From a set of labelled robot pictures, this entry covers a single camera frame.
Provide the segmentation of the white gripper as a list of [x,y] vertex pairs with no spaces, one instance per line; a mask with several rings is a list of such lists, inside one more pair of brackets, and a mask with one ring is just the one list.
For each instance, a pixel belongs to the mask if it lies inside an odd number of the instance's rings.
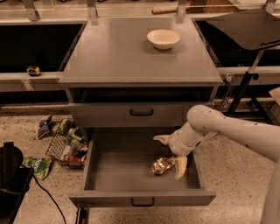
[[173,154],[182,157],[175,158],[175,179],[184,176],[187,166],[187,156],[200,142],[216,135],[218,128],[207,124],[187,122],[170,135],[157,135],[153,139],[161,144],[169,145]]

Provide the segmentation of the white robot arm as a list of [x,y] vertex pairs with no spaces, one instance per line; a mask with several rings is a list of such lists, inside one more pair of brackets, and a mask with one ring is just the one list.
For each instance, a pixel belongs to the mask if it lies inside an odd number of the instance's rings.
[[232,118],[205,105],[187,112],[187,122],[170,135],[154,138],[170,147],[176,155],[175,178],[186,172],[186,156],[197,144],[221,134],[276,164],[262,210],[260,224],[280,224],[280,127]]

